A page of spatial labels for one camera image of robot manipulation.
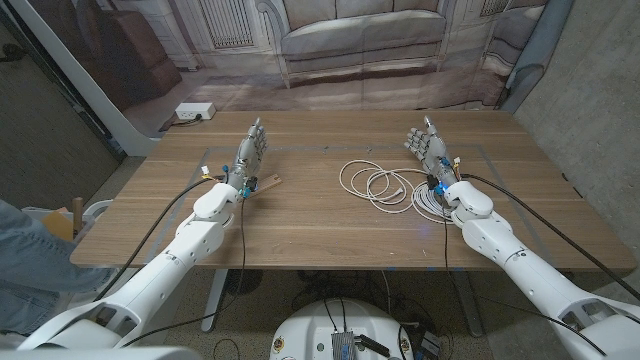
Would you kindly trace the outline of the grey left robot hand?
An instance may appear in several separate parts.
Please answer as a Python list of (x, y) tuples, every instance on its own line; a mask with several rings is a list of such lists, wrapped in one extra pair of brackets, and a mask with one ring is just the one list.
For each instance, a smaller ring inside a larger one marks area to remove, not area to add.
[(242, 139), (236, 157), (228, 173), (227, 184), (241, 190), (256, 177), (267, 149), (267, 138), (261, 119), (257, 118)]

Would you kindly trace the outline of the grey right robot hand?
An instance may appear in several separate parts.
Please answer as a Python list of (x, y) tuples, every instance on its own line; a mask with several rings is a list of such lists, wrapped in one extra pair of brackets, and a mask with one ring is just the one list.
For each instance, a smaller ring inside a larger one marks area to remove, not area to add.
[(424, 117), (424, 124), (424, 131), (412, 128), (407, 133), (404, 146), (421, 162), (428, 175), (449, 187), (459, 181), (453, 169), (453, 159), (428, 116)]

